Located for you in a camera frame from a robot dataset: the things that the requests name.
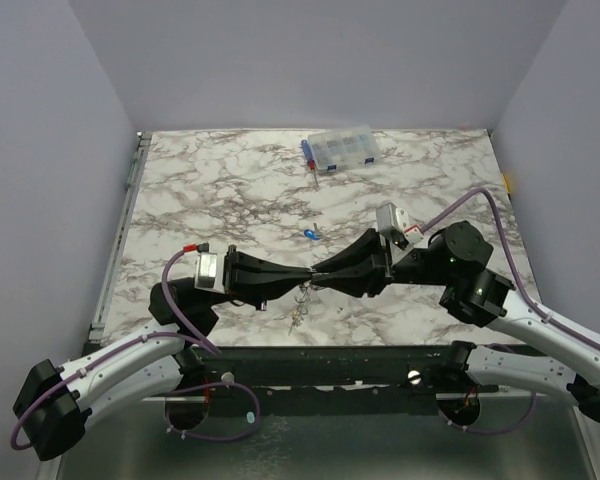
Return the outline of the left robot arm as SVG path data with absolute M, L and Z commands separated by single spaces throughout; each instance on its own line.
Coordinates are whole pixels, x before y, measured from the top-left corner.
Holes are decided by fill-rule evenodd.
M 201 371 L 187 360 L 197 349 L 213 357 L 222 354 L 209 338 L 218 321 L 214 306 L 238 303 L 263 311 L 312 276 L 308 268 L 234 248 L 218 256 L 206 243 L 182 247 L 151 290 L 147 324 L 75 360 L 59 366 L 44 360 L 30 369 L 13 406 L 11 448 L 51 460 L 122 406 L 156 394 L 194 392 Z

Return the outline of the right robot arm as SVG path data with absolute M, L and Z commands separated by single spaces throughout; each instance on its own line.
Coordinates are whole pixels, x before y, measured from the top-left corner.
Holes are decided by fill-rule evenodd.
M 521 288 L 488 269 L 493 247 L 469 222 L 438 232 L 424 248 L 407 250 L 374 229 L 313 267 L 312 284 L 352 297 L 374 297 L 391 284 L 441 286 L 440 306 L 457 321 L 524 342 L 536 355 L 498 352 L 455 341 L 424 376 L 461 391 L 510 386 L 575 405 L 600 423 L 600 335 L 548 308 L 527 302 Z

